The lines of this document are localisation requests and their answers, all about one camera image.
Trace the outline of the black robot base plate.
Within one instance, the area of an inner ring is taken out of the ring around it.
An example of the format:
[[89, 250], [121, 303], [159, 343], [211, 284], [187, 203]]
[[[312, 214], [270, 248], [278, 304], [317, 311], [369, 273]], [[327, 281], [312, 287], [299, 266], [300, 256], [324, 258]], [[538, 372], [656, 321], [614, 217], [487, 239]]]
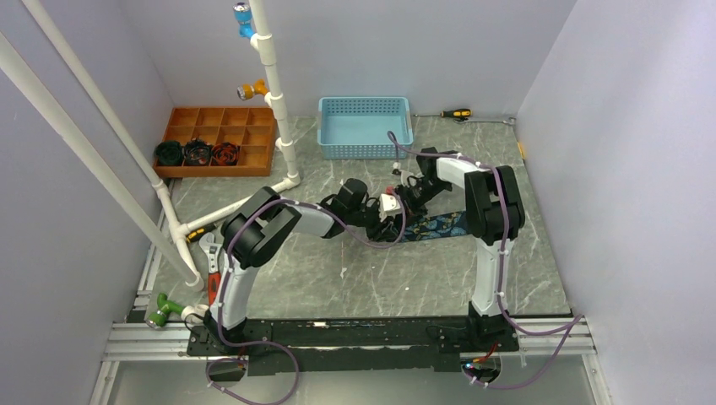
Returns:
[[455, 372], [474, 357], [519, 350], [506, 321], [477, 316], [249, 319], [221, 342], [214, 321], [193, 327], [190, 357], [241, 357], [250, 376], [349, 370]]

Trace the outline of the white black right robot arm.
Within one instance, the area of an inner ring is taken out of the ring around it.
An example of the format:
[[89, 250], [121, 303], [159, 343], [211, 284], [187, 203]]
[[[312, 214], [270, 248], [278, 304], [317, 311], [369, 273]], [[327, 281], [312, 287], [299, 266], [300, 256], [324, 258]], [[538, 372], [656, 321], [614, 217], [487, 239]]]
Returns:
[[466, 232], [476, 238], [476, 280], [469, 301], [465, 338], [485, 350], [499, 334], [513, 333], [502, 303], [509, 254], [525, 211], [514, 170], [482, 164], [457, 152], [406, 149], [416, 156], [421, 176], [401, 175], [395, 191], [408, 210], [408, 222], [426, 216], [426, 204], [455, 187], [464, 192]]

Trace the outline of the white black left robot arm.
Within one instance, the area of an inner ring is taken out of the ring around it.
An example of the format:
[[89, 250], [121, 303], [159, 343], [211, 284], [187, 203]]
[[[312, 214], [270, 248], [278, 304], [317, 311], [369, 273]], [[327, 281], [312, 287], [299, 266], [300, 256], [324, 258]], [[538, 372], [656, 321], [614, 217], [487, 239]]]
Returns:
[[386, 249], [402, 240], [408, 216], [397, 190], [371, 197], [366, 184], [355, 178], [318, 203], [289, 199], [262, 187], [220, 229], [228, 268], [204, 322], [209, 343], [221, 354], [232, 354], [241, 346], [258, 271], [291, 235], [333, 239], [344, 232], [355, 236], [355, 229], [361, 228], [366, 234], [362, 243]]

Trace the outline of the dark blue patterned tie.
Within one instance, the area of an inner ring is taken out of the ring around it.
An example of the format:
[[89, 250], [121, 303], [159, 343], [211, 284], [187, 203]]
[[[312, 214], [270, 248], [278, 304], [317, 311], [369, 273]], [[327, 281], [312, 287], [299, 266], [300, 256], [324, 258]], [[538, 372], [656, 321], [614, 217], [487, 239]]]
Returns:
[[420, 217], [406, 227], [402, 242], [435, 240], [469, 234], [465, 211]]

